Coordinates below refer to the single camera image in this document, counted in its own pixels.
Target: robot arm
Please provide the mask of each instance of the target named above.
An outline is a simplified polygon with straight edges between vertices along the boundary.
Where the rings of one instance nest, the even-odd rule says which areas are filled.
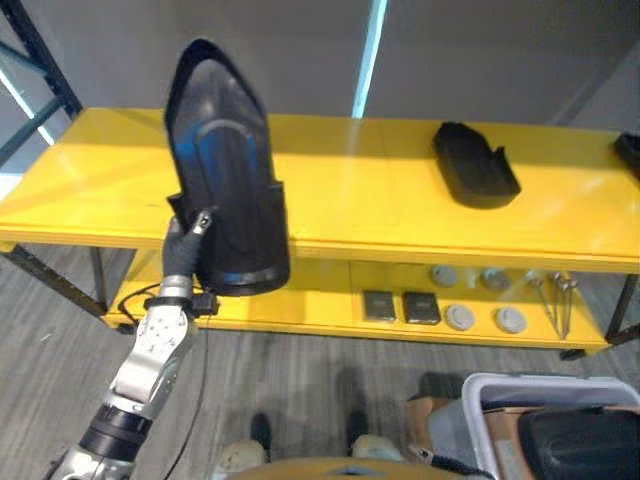
[[[202,212],[185,235],[172,221],[163,249],[164,278],[138,325],[133,349],[82,439],[48,478],[130,478],[138,450],[171,393],[197,331],[191,313],[192,274],[211,221],[211,214]]]

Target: cardboard box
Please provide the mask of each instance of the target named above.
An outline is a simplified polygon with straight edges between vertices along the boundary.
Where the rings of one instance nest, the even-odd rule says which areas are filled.
[[[539,407],[507,407],[485,412],[489,436],[504,480],[536,480],[520,446],[518,418]]]
[[[439,397],[420,397],[407,402],[407,412],[413,430],[413,441],[417,445],[427,450],[433,450],[427,419],[431,413],[449,402],[451,402],[451,399]]]

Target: gray wall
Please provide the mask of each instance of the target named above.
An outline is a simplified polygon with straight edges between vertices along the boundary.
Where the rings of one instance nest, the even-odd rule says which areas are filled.
[[[181,50],[205,36],[232,55],[269,111],[319,115],[350,114],[369,12],[369,0],[23,2],[85,106],[163,107]],[[365,115],[632,127],[636,0],[389,5]],[[37,106],[46,95],[35,82],[22,85]],[[0,98],[0,138],[22,116],[9,103]],[[44,148],[33,142],[14,169]]]
[[[635,0],[392,1],[366,113],[563,123],[629,51],[637,22]]]
[[[572,120],[583,128],[630,130],[640,134],[640,42]]]

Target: gray round disc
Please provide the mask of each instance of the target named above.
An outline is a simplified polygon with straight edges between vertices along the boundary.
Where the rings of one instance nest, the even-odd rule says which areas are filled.
[[[501,292],[511,286],[511,281],[507,274],[500,268],[488,268],[482,275],[484,286],[494,292]]]
[[[447,324],[455,330],[469,330],[476,323],[476,317],[464,305],[454,304],[447,308]]]
[[[431,280],[439,287],[449,288],[458,282],[458,274],[448,265],[434,265],[431,267]]]
[[[509,333],[521,333],[527,328],[527,319],[524,315],[513,307],[504,307],[496,314],[498,325]]]

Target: person's foot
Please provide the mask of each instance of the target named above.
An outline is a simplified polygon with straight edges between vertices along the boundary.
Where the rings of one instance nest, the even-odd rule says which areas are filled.
[[[251,440],[255,440],[265,452],[267,461],[271,458],[271,423],[264,413],[256,413],[251,419]]]
[[[353,444],[356,440],[369,433],[369,421],[367,419],[367,414],[362,410],[356,410],[349,414],[347,418],[347,455],[351,456]]]
[[[227,446],[213,469],[211,480],[225,480],[231,475],[267,463],[266,450],[255,440],[241,440]]]
[[[377,435],[361,435],[353,444],[351,456],[354,458],[374,458],[404,462],[405,458],[391,440]]]

